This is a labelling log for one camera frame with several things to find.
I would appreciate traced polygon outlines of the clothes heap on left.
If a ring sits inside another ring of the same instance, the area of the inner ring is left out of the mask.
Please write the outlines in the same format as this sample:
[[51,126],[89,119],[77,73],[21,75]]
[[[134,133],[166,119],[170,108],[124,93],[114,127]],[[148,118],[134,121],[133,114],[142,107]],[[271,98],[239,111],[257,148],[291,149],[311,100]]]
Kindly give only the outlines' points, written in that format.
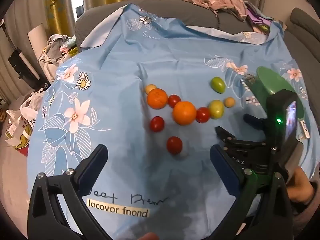
[[47,80],[52,84],[59,66],[78,53],[76,37],[67,35],[52,35],[40,53],[38,63]]

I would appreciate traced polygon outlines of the white board panel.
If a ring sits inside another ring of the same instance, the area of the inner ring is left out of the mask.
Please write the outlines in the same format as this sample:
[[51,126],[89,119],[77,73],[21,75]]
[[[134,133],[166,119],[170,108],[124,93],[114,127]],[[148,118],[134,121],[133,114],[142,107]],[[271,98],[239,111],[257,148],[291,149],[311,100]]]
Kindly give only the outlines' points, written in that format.
[[28,38],[33,52],[38,60],[42,55],[43,49],[47,46],[48,36],[43,23],[33,28],[28,33]]

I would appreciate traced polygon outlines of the grey sofa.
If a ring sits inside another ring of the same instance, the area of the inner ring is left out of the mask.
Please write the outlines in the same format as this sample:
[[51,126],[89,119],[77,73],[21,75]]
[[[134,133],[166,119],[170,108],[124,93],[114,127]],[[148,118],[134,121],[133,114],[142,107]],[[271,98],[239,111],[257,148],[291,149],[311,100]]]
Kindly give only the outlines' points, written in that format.
[[[201,27],[220,26],[222,31],[236,34],[250,29],[249,23],[220,12],[219,18],[202,7],[180,0],[132,0],[133,4],[164,18],[178,18],[186,25]],[[85,11],[75,24],[76,44],[80,46],[87,35],[107,16],[126,5],[118,2]],[[319,109],[319,22],[294,8],[290,14],[284,36],[285,43],[302,71],[310,104]]]

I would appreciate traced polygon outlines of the large orange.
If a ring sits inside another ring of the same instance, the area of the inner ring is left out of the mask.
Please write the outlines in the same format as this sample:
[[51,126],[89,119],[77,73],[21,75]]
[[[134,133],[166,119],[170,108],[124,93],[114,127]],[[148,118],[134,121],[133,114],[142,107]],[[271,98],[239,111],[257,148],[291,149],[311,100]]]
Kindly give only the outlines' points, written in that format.
[[176,103],[172,110],[173,120],[181,125],[186,126],[191,124],[196,119],[197,110],[189,101],[180,101]]
[[167,93],[160,89],[155,88],[148,93],[147,104],[153,109],[162,109],[168,103]]

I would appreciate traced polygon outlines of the white plastic bag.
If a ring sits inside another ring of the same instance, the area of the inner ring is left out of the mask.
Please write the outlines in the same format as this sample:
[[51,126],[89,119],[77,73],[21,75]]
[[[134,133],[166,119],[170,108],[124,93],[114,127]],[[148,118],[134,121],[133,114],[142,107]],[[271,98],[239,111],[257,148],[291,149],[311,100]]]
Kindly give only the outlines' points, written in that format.
[[28,156],[29,142],[43,96],[43,89],[32,92],[25,97],[18,110],[6,110],[10,118],[5,130],[5,141],[25,157]]

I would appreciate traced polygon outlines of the purple clothing pile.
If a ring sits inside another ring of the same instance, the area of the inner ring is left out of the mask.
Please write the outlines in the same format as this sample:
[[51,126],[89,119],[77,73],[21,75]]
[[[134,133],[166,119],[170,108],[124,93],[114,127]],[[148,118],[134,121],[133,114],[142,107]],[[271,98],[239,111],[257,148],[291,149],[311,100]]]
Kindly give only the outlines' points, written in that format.
[[265,16],[256,6],[251,2],[245,2],[247,8],[247,16],[252,25],[252,28],[257,33],[269,34],[270,25],[274,21],[273,18]]

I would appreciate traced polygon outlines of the red tomato front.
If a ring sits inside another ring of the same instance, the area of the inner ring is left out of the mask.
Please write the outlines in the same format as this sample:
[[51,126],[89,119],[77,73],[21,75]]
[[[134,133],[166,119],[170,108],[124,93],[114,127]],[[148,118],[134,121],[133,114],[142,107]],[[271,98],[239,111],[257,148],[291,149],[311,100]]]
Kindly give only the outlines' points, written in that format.
[[183,142],[179,137],[170,137],[167,140],[167,150],[172,155],[178,155],[182,152]]

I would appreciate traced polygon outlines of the small tan fruit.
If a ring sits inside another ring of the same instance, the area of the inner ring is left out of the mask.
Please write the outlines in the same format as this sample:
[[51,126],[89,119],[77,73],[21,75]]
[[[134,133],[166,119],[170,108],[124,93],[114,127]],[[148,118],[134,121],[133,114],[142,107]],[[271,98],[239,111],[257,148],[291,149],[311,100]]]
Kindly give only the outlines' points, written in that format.
[[154,84],[149,84],[145,87],[145,93],[148,95],[153,89],[156,89],[157,86]]
[[225,98],[223,103],[224,103],[225,107],[232,108],[235,106],[236,101],[233,97],[227,97],[227,98]]

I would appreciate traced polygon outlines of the green plastic bowl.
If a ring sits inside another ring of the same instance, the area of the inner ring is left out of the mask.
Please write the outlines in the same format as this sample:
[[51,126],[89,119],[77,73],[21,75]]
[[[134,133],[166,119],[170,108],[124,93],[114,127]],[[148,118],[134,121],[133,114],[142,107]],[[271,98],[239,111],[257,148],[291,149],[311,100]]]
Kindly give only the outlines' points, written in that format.
[[269,119],[283,124],[291,111],[295,119],[304,119],[304,106],[297,92],[278,72],[267,67],[258,67],[254,75],[246,77],[245,83]]

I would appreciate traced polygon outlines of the red tomato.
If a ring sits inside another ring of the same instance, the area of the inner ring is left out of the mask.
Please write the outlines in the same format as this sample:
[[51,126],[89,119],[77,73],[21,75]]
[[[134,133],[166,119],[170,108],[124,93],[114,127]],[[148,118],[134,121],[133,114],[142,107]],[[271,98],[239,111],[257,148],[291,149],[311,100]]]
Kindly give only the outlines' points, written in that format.
[[196,121],[198,123],[206,123],[210,119],[210,111],[207,107],[200,107],[196,112]]
[[149,128],[153,132],[161,132],[164,129],[165,122],[164,119],[160,116],[155,116],[151,119]]
[[183,142],[179,137],[170,137],[167,140],[167,150],[172,155],[178,155],[182,152]]
[[181,98],[176,94],[172,94],[168,97],[168,105],[171,108],[174,108],[176,106],[176,104],[179,102],[181,102]]

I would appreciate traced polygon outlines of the blue floral tablecloth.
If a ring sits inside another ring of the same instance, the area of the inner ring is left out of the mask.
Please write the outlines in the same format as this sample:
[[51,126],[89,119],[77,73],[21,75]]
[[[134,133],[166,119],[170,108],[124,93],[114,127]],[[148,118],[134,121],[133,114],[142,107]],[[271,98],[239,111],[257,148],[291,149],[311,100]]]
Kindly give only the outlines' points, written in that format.
[[45,91],[28,153],[29,239],[293,239],[319,131],[280,23],[235,35],[135,4]]

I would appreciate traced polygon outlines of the yellow green tomato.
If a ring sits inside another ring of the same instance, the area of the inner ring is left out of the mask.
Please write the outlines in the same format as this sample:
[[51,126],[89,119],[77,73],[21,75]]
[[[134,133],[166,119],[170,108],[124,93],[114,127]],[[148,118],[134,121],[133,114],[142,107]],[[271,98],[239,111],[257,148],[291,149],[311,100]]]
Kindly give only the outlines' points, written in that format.
[[208,106],[208,109],[209,109],[210,117],[212,119],[219,119],[224,114],[224,104],[220,100],[211,101]]

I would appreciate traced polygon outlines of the pink clothing pile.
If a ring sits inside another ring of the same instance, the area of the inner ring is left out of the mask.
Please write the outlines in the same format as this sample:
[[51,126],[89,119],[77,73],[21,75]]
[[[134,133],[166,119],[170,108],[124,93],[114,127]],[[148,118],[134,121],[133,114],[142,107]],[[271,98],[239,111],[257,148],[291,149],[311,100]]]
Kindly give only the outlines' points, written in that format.
[[217,14],[219,10],[234,15],[238,20],[244,22],[247,18],[247,7],[243,0],[182,0],[193,5],[206,8]]

